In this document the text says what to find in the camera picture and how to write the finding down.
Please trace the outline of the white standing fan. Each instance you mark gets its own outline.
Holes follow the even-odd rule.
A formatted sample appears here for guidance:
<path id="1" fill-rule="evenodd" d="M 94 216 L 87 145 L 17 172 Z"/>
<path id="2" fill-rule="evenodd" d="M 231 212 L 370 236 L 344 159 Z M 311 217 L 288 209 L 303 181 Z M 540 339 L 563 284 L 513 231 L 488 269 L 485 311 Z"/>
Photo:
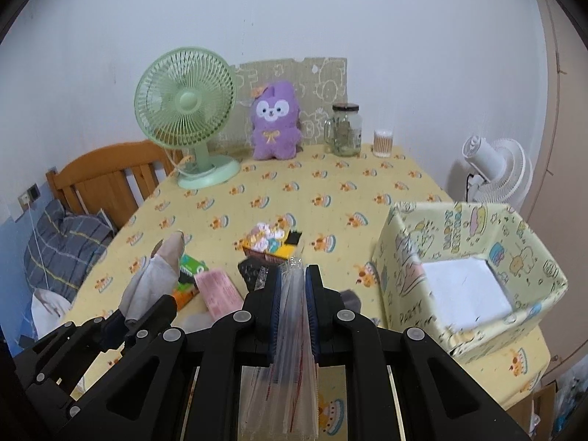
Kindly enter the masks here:
<path id="1" fill-rule="evenodd" d="M 519 210 L 533 178 L 533 166 L 515 139 L 488 141 L 471 136 L 462 146 L 462 156 L 472 169 L 466 180 L 465 200 L 506 203 Z"/>

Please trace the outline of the grey drawstring pouch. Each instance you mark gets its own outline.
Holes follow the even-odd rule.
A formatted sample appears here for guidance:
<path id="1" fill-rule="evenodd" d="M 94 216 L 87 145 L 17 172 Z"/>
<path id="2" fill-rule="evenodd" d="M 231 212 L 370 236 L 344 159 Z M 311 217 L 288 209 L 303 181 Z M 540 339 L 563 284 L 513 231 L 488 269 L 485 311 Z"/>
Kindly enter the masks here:
<path id="1" fill-rule="evenodd" d="M 344 290 L 340 292 L 340 296 L 345 309 L 349 309 L 355 313 L 361 313 L 362 302 L 354 291 Z"/>

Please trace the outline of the grey plaid cloth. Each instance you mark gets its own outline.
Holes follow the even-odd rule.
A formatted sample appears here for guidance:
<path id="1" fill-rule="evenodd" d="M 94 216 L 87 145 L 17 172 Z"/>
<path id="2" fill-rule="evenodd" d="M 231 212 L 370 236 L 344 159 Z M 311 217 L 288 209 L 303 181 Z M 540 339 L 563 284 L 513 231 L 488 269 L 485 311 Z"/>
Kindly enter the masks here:
<path id="1" fill-rule="evenodd" d="M 31 290 L 48 290 L 72 303 L 114 238 L 103 218 L 76 215 L 51 201 L 41 213 L 24 252 Z"/>

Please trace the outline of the yellow patterned storage box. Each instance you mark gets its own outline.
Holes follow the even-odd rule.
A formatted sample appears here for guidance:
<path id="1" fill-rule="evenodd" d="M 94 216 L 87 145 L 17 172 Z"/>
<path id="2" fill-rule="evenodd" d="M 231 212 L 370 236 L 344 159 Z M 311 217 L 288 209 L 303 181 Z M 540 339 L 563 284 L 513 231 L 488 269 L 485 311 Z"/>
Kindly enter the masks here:
<path id="1" fill-rule="evenodd" d="M 568 289 L 547 248 L 507 204 L 398 202 L 372 263 L 387 327 L 419 327 L 465 363 L 524 337 Z"/>

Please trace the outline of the wooden chair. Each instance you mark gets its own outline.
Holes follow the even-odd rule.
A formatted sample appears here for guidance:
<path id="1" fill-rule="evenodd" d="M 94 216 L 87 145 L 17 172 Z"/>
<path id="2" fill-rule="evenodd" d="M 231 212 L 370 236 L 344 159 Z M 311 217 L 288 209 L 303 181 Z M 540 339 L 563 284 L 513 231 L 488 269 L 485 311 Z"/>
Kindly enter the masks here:
<path id="1" fill-rule="evenodd" d="M 62 170 L 46 173 L 53 196 L 76 215 L 104 211 L 116 228 L 122 228 L 139 208 L 126 178 L 137 182 L 143 198 L 154 194 L 158 179 L 157 163 L 171 174 L 182 153 L 167 153 L 155 143 L 144 140 L 105 146 L 86 153 Z"/>

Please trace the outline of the green orange tissue pack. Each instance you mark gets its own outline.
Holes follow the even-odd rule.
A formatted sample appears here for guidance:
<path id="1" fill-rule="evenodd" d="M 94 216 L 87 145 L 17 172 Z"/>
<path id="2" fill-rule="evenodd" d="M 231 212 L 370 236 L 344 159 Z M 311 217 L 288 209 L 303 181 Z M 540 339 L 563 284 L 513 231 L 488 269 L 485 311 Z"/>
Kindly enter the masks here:
<path id="1" fill-rule="evenodd" d="M 203 261 L 198 261 L 187 254 L 179 260 L 178 283 L 172 292 L 178 310 L 181 311 L 199 293 L 196 276 L 208 270 Z"/>

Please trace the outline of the green desk fan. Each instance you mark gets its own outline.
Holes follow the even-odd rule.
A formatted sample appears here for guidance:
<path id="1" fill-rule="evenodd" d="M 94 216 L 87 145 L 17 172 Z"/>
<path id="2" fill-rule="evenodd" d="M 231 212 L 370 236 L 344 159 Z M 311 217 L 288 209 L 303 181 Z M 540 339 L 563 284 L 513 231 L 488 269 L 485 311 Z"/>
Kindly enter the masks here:
<path id="1" fill-rule="evenodd" d="M 211 154 L 207 146 L 229 121 L 236 96 L 226 60 L 199 47 L 165 53 L 140 77 L 133 97 L 137 124 L 164 150 L 179 187 L 199 190 L 238 174 L 236 159 Z"/>

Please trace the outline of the beige door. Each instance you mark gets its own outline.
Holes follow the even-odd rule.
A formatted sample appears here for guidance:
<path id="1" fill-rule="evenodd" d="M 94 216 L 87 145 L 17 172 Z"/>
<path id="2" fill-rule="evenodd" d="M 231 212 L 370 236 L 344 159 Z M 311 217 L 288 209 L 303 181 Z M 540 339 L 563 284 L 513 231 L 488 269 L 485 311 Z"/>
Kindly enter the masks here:
<path id="1" fill-rule="evenodd" d="M 556 0 L 537 0 L 547 54 L 547 106 L 523 213 L 568 280 L 540 327 L 550 382 L 587 354 L 587 48 Z"/>

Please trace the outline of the cotton swab container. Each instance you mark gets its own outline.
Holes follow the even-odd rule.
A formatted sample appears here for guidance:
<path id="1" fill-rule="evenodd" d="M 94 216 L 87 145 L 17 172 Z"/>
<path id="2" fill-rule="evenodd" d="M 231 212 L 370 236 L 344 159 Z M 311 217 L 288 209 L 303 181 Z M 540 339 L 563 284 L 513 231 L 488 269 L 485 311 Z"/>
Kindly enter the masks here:
<path id="1" fill-rule="evenodd" d="M 394 135 L 391 130 L 376 129 L 374 131 L 372 152 L 374 156 L 386 158 L 392 154 L 394 146 Z"/>

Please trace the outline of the glass jar with lid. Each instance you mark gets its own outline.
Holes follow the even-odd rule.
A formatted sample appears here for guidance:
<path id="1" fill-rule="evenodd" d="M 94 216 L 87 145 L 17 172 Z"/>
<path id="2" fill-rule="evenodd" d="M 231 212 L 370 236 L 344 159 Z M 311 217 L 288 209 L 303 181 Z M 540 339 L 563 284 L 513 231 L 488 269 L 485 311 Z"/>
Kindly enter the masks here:
<path id="1" fill-rule="evenodd" d="M 362 118 L 359 110 L 356 104 L 333 103 L 333 114 L 324 123 L 324 142 L 330 153 L 342 157 L 361 153 Z"/>

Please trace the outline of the pink paper packet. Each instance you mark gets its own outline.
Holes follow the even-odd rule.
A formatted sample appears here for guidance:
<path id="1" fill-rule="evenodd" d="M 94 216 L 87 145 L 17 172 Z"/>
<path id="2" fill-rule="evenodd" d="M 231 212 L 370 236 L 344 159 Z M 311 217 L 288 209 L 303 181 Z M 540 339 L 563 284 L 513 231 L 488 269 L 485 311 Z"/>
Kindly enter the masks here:
<path id="1" fill-rule="evenodd" d="M 196 288 L 215 322 L 243 307 L 240 292 L 223 270 L 214 269 L 196 274 Z"/>

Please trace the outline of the purple plush bunny toy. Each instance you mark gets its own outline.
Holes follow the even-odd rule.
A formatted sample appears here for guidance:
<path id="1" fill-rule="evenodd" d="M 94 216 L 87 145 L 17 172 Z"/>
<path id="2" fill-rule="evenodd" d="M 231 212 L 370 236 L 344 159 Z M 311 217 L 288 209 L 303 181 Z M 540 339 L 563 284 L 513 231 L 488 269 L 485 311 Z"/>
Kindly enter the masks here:
<path id="1" fill-rule="evenodd" d="M 302 141 L 299 115 L 300 105 L 290 82 L 272 83 L 258 94 L 250 109 L 253 158 L 294 158 Z"/>

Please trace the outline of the wall power socket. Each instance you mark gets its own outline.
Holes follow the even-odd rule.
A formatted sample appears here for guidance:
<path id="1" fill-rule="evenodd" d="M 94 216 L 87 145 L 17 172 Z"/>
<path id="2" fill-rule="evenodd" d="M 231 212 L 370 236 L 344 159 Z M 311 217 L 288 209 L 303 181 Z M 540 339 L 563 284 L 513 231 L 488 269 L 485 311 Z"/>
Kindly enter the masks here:
<path id="1" fill-rule="evenodd" d="M 28 210 L 41 195 L 39 186 L 33 184 L 18 197 L 18 202 L 23 210 Z"/>

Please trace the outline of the clear plastic bag pack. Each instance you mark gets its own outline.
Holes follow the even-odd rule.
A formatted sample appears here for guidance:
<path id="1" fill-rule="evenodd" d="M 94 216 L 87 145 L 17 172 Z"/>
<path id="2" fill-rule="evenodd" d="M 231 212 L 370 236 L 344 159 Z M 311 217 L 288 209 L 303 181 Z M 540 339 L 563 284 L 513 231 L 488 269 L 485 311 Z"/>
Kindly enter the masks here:
<path id="1" fill-rule="evenodd" d="M 318 375 L 312 351 L 303 262 L 278 269 L 277 331 L 268 367 L 242 368 L 240 440 L 316 440 Z"/>

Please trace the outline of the beige sock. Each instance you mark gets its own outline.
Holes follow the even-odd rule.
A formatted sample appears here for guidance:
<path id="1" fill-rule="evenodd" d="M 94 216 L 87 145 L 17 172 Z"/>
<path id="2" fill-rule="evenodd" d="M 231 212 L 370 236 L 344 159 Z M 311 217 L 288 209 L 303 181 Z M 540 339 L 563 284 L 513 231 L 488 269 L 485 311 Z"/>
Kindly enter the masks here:
<path id="1" fill-rule="evenodd" d="M 182 231 L 173 232 L 161 243 L 123 292 L 119 310 L 126 319 L 137 320 L 161 296 L 172 294 L 178 283 L 179 260 L 183 252 Z"/>

